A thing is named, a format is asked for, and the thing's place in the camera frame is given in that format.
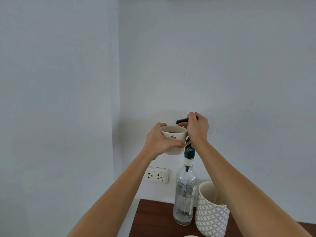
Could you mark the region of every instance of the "socket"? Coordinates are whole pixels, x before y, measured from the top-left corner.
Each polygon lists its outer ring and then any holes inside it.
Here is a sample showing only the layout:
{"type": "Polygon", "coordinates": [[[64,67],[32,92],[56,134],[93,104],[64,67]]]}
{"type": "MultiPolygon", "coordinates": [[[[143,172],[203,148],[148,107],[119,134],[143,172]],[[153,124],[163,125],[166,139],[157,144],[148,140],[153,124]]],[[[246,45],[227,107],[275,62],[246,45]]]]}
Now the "socket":
{"type": "Polygon", "coordinates": [[[169,180],[169,170],[149,166],[145,171],[143,180],[167,184],[169,180]]]}

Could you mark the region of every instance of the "mug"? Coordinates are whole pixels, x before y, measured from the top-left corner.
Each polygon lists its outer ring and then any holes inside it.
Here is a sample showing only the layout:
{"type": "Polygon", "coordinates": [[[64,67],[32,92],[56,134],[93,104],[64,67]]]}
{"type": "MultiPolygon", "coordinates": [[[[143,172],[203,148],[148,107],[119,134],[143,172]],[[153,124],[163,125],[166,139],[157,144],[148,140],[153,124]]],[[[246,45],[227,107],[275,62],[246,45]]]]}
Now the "mug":
{"type": "MultiPolygon", "coordinates": [[[[185,143],[186,137],[188,135],[187,129],[177,125],[166,125],[160,128],[161,134],[164,138],[168,140],[180,140],[185,143]]],[[[167,150],[165,153],[168,155],[179,155],[182,154],[184,148],[172,147],[167,150]]]]}
{"type": "Polygon", "coordinates": [[[198,188],[195,225],[206,237],[224,237],[229,218],[229,209],[212,181],[198,188]]]}

